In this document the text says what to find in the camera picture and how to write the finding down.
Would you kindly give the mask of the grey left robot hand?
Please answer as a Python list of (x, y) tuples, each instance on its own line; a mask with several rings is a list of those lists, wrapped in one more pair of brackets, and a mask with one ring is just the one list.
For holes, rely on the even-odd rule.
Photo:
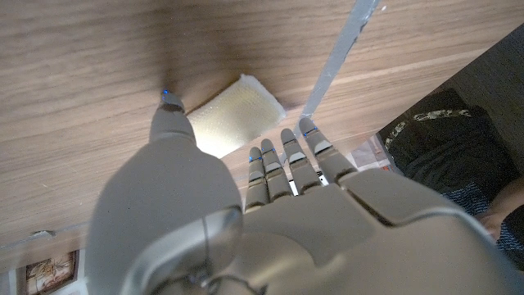
[(91, 294), (520, 294), (523, 278), (472, 216), (384, 170), (356, 170), (314, 123), (251, 150), (242, 197), (163, 92), (149, 142), (103, 189)]

